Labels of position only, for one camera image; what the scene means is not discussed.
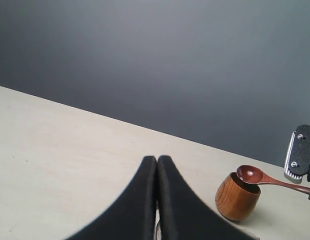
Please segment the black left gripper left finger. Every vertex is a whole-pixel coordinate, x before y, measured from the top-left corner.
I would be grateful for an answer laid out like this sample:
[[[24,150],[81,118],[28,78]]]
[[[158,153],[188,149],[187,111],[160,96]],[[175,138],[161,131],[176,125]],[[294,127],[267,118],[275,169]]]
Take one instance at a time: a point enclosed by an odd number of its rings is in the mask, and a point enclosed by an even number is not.
[[[145,156],[109,208],[69,240],[152,240],[156,217],[156,159]]]

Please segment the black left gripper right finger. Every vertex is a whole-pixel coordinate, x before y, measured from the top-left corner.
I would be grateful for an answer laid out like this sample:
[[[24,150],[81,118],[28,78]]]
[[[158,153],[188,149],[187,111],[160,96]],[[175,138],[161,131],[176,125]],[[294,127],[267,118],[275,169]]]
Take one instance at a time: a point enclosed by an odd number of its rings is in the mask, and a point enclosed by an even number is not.
[[[209,208],[189,187],[172,158],[157,163],[158,204],[163,240],[256,240]]]

